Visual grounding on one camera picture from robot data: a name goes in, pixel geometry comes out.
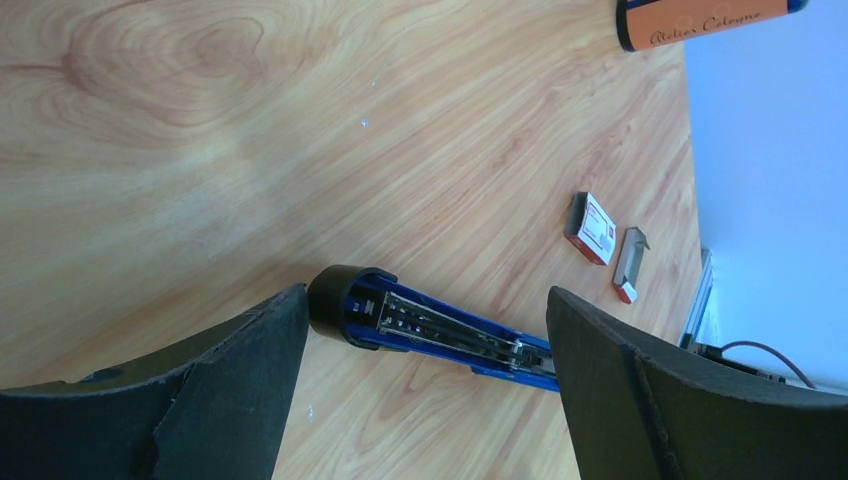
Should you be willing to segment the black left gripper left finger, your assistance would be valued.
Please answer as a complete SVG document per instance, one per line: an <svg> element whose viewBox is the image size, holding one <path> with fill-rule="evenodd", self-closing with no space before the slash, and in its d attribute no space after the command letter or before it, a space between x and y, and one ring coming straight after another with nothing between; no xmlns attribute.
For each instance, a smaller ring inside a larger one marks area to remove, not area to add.
<svg viewBox="0 0 848 480"><path fill-rule="evenodd" d="M5 479L268 479L308 333L289 287L76 382L1 393Z"/></svg>

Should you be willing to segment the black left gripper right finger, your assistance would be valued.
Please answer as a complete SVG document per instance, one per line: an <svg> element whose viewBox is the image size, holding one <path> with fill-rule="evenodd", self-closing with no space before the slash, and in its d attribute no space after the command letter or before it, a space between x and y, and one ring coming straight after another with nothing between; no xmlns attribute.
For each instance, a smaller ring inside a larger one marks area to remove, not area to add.
<svg viewBox="0 0 848 480"><path fill-rule="evenodd" d="M843 479L847 400L745 373L554 287L546 322L584 479Z"/></svg>

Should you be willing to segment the blue stapler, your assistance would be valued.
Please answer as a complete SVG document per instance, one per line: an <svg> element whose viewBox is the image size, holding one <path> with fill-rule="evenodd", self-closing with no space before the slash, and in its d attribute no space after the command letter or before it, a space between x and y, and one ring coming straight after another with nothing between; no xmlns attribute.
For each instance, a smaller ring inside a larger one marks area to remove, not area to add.
<svg viewBox="0 0 848 480"><path fill-rule="evenodd" d="M547 391L559 385L548 341L463 311L380 268L332 265L307 288L316 333L370 351L437 357Z"/></svg>

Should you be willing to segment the white red staple box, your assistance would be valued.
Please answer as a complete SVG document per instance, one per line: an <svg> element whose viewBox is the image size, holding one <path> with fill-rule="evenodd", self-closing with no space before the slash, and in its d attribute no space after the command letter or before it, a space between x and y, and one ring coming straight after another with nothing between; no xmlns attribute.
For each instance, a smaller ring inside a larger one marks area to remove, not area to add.
<svg viewBox="0 0 848 480"><path fill-rule="evenodd" d="M564 237L592 264L606 266L616 247L617 226L587 191L573 197Z"/></svg>

